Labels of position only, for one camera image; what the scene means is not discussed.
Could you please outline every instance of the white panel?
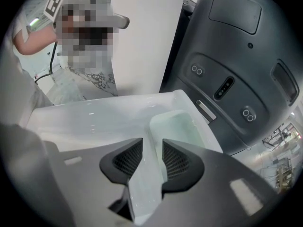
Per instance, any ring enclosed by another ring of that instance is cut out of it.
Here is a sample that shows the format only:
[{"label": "white panel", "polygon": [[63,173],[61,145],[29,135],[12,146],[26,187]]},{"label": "white panel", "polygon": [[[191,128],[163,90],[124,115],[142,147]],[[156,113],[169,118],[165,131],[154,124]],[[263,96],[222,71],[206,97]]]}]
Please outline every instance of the white panel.
[{"label": "white panel", "polygon": [[130,18],[114,35],[113,71],[119,95],[158,93],[183,0],[112,0]]}]

